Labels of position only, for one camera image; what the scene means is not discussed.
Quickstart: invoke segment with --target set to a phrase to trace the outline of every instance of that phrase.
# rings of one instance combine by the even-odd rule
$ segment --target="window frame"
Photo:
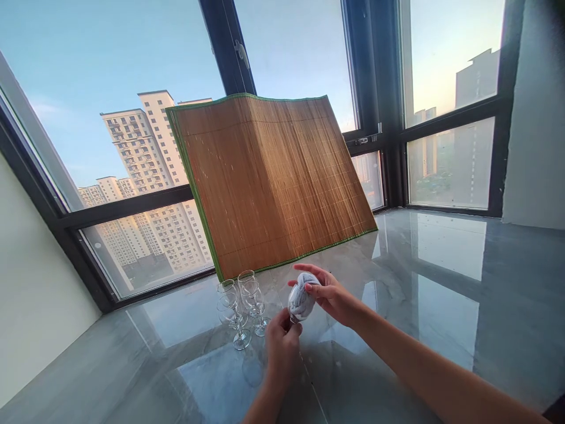
[[[410,209],[463,213],[486,217],[502,217],[504,179],[510,140],[510,123],[514,103],[514,86],[520,51],[520,40],[524,14],[524,0],[506,0],[504,4],[500,61],[498,64],[497,94],[465,107],[450,111],[412,127],[404,123],[404,95],[400,41],[400,1],[387,0],[380,3],[376,18],[380,22],[381,36],[377,41],[380,57],[388,63],[377,71],[377,86],[384,89],[379,100],[388,102],[389,115],[383,124],[391,128],[393,142],[387,149],[388,185],[391,188],[391,206]],[[486,210],[449,206],[425,206],[410,203],[408,187],[407,143],[442,131],[452,130],[487,118],[495,118],[491,173]]]
[[[408,205],[406,143],[480,120],[481,117],[496,116],[489,214],[486,215],[500,216],[502,191],[499,192],[499,189],[503,190],[506,174],[524,0],[506,0],[498,94],[407,130],[403,129],[401,112],[400,42],[398,21],[395,20],[398,18],[397,0],[341,0],[341,4],[354,110],[359,126],[358,130],[345,132],[343,136],[352,157],[376,151],[381,153],[384,206],[374,212],[404,206],[481,214],[481,211],[477,210]],[[200,5],[226,95],[238,92],[256,95],[252,71],[245,66],[234,48],[235,40],[245,46],[234,0],[201,1]],[[193,200],[191,187],[184,185],[166,188],[142,196],[83,208],[78,193],[74,198],[62,195],[63,191],[69,196],[69,193],[74,191],[74,185],[1,54],[0,78],[3,82],[0,90],[0,151],[103,313],[215,273],[212,266],[131,297],[119,299],[108,280],[119,276],[117,265],[111,260],[104,242],[101,239],[93,240],[89,236],[87,243],[82,230]],[[368,142],[359,144],[357,141],[362,137],[368,137]],[[97,249],[94,254],[90,245],[98,241],[103,248]]]

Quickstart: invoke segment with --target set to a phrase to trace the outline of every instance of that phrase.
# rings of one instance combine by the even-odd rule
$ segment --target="person's left hand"
[[[288,308],[275,315],[265,333],[267,344],[267,380],[286,389],[293,380],[300,363],[302,324],[290,322]]]

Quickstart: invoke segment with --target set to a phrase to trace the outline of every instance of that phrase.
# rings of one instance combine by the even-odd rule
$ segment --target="marble floor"
[[[302,261],[535,410],[565,392],[564,232],[414,210],[376,220],[378,232]],[[267,315],[287,304],[297,274],[285,265],[258,275]],[[264,339],[233,349],[234,332],[215,311],[217,283],[209,277],[104,316],[0,409],[0,422],[239,422],[261,383]],[[301,352],[280,422],[438,422],[318,306]]]

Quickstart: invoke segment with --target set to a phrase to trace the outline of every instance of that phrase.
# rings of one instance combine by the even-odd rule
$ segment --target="window latch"
[[[354,145],[361,145],[361,144],[367,144],[369,142],[374,143],[375,141],[377,141],[377,136],[379,134],[383,133],[383,126],[382,126],[381,122],[379,122],[378,125],[377,125],[377,131],[378,132],[375,133],[375,134],[371,134],[371,135],[368,135],[366,137],[361,137],[361,138],[354,140],[353,144]]]
[[[245,67],[249,69],[249,60],[247,60],[247,52],[245,51],[245,47],[239,40],[235,40],[235,51],[238,52],[240,55],[240,59],[243,60]]]

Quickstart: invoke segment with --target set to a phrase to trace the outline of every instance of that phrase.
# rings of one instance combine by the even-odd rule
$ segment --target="blue sky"
[[[235,3],[258,94],[328,94],[342,130],[354,129],[340,2]],[[454,73],[500,47],[503,1],[467,3],[411,1],[414,110],[448,110]],[[0,50],[78,187],[127,176],[99,113],[141,107],[142,91],[225,95],[197,0],[12,2]]]

